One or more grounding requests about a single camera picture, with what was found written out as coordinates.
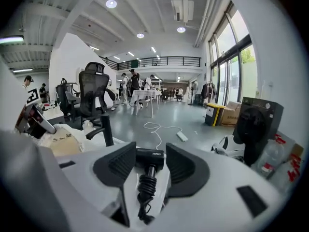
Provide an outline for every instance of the table leg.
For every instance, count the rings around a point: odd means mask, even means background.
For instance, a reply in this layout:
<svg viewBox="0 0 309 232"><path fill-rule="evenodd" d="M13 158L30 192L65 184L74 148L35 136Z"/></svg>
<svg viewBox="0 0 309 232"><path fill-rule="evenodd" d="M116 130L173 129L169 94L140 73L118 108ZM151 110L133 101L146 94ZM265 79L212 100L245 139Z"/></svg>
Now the table leg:
<svg viewBox="0 0 309 232"><path fill-rule="evenodd" d="M154 117L154 112L153 112L153 98L150 97L150 101L151 101L151 118Z"/></svg>
<svg viewBox="0 0 309 232"><path fill-rule="evenodd" d="M136 101L136 115L137 115L137 111L138 111L138 109L139 109L139 101L140 101L140 96L138 95L137 96L137 101Z"/></svg>

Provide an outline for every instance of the brown wall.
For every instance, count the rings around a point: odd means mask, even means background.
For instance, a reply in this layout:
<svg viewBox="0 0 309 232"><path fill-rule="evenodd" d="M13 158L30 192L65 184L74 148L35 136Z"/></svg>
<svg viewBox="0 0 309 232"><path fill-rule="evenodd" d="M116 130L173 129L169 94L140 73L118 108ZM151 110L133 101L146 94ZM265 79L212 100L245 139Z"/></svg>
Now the brown wall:
<svg viewBox="0 0 309 232"><path fill-rule="evenodd" d="M163 82L162 84L163 84L163 87L166 87L168 89L168 91L174 88L182 87L183 93L185 93L187 87L189 86L189 84L187 83L164 83Z"/></svg>

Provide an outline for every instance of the yellow and black box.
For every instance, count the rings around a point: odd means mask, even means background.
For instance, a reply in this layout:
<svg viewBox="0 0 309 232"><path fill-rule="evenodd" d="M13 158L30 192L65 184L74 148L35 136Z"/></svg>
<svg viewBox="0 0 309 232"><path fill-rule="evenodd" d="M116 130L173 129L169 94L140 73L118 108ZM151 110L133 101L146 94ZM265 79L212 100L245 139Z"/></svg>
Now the yellow and black box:
<svg viewBox="0 0 309 232"><path fill-rule="evenodd" d="M217 126L220 124L220 118L225 106L214 103L207 104L207 112L205 116L205 124L209 126Z"/></svg>

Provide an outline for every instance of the black coiled cable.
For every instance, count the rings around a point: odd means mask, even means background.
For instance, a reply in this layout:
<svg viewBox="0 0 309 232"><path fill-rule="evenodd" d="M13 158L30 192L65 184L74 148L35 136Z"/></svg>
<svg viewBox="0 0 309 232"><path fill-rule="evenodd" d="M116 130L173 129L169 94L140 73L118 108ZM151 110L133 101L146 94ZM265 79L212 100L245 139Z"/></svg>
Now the black coiled cable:
<svg viewBox="0 0 309 232"><path fill-rule="evenodd" d="M149 205L150 201L154 199L155 195L155 186L156 186L156 178L155 175L155 168L151 166L149 168L149 174L143 174L140 176L140 184L138 187L138 191L140 192L137 196L137 199L140 203L140 210L138 217L142 220L145 224L149 224L154 217L147 215L151 206Z"/></svg>

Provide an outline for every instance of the standing fan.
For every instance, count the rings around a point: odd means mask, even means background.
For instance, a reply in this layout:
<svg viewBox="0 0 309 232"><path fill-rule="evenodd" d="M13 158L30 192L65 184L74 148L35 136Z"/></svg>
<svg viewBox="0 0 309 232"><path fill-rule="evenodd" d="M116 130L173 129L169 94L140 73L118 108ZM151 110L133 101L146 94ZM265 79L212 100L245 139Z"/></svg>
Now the standing fan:
<svg viewBox="0 0 309 232"><path fill-rule="evenodd" d="M193 83L192 87L191 87L191 103L189 105L192 105L193 92L194 92L194 94L197 93L197 84L196 83Z"/></svg>

